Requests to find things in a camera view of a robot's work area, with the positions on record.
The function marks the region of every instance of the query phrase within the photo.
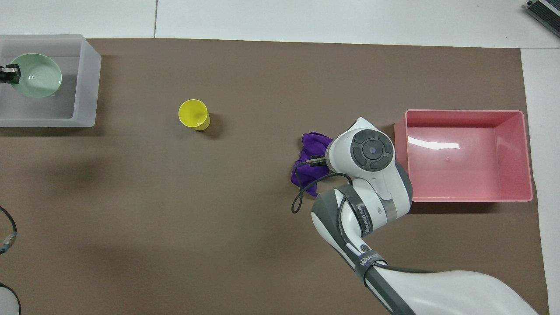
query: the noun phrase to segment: purple cloth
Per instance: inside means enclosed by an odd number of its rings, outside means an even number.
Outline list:
[[[300,159],[296,161],[292,168],[292,183],[296,186],[299,185],[296,178],[295,166],[300,162],[310,159],[313,155],[324,156],[326,147],[333,142],[333,140],[320,133],[310,132],[301,137],[301,142],[304,143],[304,148],[301,150]],[[329,168],[327,166],[310,166],[309,164],[304,164],[297,168],[297,175],[300,177],[302,188],[327,174],[329,174]],[[313,197],[317,197],[317,185],[310,187],[307,193]]]

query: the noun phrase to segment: yellow cup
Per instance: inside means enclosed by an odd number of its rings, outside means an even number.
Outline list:
[[[188,100],[179,107],[179,120],[183,125],[202,131],[210,125],[206,105],[199,100]]]

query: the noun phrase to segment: circular button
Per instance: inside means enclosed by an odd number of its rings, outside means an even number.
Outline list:
[[[370,160],[377,160],[383,155],[383,143],[379,140],[369,140],[363,144],[363,154]]]

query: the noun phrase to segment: plastic cup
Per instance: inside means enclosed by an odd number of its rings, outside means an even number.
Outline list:
[[[188,100],[179,107],[179,120],[183,125],[202,131],[210,125],[206,105],[199,100]]]
[[[12,84],[20,94],[30,98],[53,95],[62,83],[62,71],[57,63],[41,54],[24,54],[12,61],[20,66],[19,84]]]

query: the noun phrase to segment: translucent plastic container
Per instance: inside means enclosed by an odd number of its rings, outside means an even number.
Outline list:
[[[408,110],[396,160],[416,202],[530,201],[525,117],[517,110]]]
[[[92,127],[101,56],[82,35],[0,35],[0,65],[26,53],[54,60],[62,71],[52,96],[29,98],[0,84],[0,127]]]

